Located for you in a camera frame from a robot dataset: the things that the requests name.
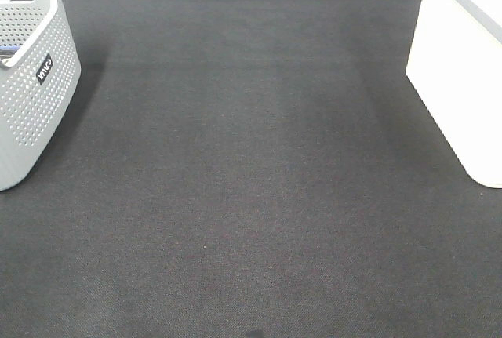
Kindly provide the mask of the black fabric table mat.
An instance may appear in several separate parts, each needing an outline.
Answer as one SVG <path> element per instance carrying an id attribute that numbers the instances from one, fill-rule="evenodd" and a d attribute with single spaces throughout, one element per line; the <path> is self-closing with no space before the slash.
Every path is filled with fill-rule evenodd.
<path id="1" fill-rule="evenodd" d="M 1 195 L 4 337 L 498 337 L 501 193 L 405 75 L 420 0 L 64 0 Z"/>

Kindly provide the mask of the blue towel in basket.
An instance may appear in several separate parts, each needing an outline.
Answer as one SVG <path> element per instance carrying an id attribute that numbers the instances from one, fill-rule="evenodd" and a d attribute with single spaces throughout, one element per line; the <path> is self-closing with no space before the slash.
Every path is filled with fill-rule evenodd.
<path id="1" fill-rule="evenodd" d="M 1 45 L 0 46 L 0 56 L 1 57 L 12 57 L 18 51 L 19 46 L 14 45 Z"/>

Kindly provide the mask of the grey perforated laundry basket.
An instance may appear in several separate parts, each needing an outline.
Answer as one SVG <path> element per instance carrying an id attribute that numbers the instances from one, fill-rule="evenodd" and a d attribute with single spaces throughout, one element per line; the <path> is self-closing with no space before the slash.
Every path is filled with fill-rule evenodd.
<path id="1" fill-rule="evenodd" d="M 34 167 L 64 116 L 81 75 L 63 0 L 1 4 L 1 189 Z"/>

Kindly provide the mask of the white storage box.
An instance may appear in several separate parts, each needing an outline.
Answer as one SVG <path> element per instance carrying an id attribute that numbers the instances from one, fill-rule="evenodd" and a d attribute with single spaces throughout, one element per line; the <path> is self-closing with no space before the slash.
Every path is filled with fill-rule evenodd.
<path id="1" fill-rule="evenodd" d="M 406 75 L 466 173 L 501 186 L 501 0 L 421 0 Z"/>

